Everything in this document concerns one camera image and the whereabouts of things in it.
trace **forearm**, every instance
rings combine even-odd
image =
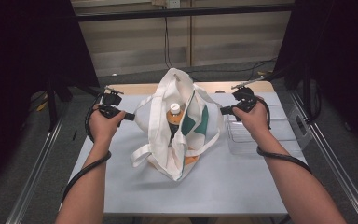
[[[95,143],[83,168],[104,157],[110,141]],[[62,204],[57,223],[102,223],[106,162],[83,175]]]
[[[270,132],[253,136],[266,152],[289,155]],[[322,184],[307,170],[289,161],[266,158],[282,201],[295,223],[345,223]]]

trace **hand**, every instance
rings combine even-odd
[[[255,107],[249,113],[246,113],[237,107],[233,107],[232,112],[241,119],[243,126],[249,131],[253,138],[259,133],[269,132],[269,126],[267,125],[267,110],[260,102],[257,102]]]
[[[89,127],[94,137],[94,143],[110,142],[116,133],[118,124],[124,119],[126,112],[121,111],[111,119],[107,119],[98,111],[98,105],[95,105],[93,108],[96,110],[91,114]]]

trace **gray floor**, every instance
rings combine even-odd
[[[269,70],[272,67],[273,64],[269,63],[258,70]],[[229,81],[246,80],[250,76],[250,71],[243,70],[249,68],[252,68],[251,63],[236,63],[184,68],[184,70],[199,81]],[[100,83],[103,86],[113,83],[158,82],[165,72],[166,70],[161,70],[117,77],[100,77]],[[291,102],[291,98],[283,86],[283,80],[274,80],[272,83],[282,102]],[[73,167],[78,152],[83,145],[86,137],[83,121],[92,97],[78,90],[72,91],[75,95],[74,100],[69,104],[62,129],[56,139],[53,150],[49,154],[45,172],[40,177],[34,197],[29,203],[22,223],[52,223],[54,221],[60,205],[62,188],[64,188],[71,172],[68,167]],[[349,177],[358,188],[358,135],[346,129],[344,125],[345,119],[338,114],[329,102],[325,99],[322,102],[322,113],[316,123],[332,149],[334,149]],[[45,109],[41,112],[34,111],[31,113],[22,132],[18,150],[16,150],[10,162],[0,174],[0,223],[6,222],[14,203],[20,195],[21,189],[31,173],[34,162],[48,136],[47,130],[48,111]],[[313,173],[318,176],[333,196],[348,223],[358,223],[357,212],[353,209],[346,192],[338,183],[321,150],[314,141],[310,142],[304,150],[304,154]],[[59,183],[54,185],[58,187],[55,189],[50,188],[49,183],[51,182]],[[202,223],[203,221],[204,218],[199,218],[197,223]],[[132,223],[132,217],[106,217],[104,223]]]

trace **black controller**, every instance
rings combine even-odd
[[[92,142],[94,141],[94,138],[92,137],[92,134],[90,131],[91,114],[95,110],[98,110],[104,117],[106,117],[107,119],[111,119],[112,117],[116,116],[118,113],[121,112],[121,110],[117,109],[115,107],[115,105],[120,104],[121,97],[118,94],[122,93],[122,92],[115,91],[115,90],[109,89],[107,87],[106,87],[106,89],[108,90],[108,92],[105,92],[104,94],[100,94],[99,96],[97,96],[97,98],[95,99],[94,103],[92,104],[92,107],[89,109],[89,112],[87,113],[87,116],[86,116],[86,122],[85,122],[86,133]],[[98,105],[97,109],[94,109],[94,105],[97,103],[97,101],[98,101],[98,99],[100,99],[100,97],[101,97],[101,103]],[[135,115],[132,113],[126,113],[126,115],[124,116],[124,119],[134,120]]]
[[[220,108],[222,115],[234,115],[232,108],[237,107],[242,111],[249,113],[257,103],[257,97],[254,95],[253,91],[248,87],[241,87],[232,93],[234,98],[239,102],[236,105],[229,105]]]

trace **bottle cap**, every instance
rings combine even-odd
[[[175,104],[171,104],[171,109],[170,109],[171,113],[173,114],[179,114],[180,113],[180,106],[179,104],[175,103]]]

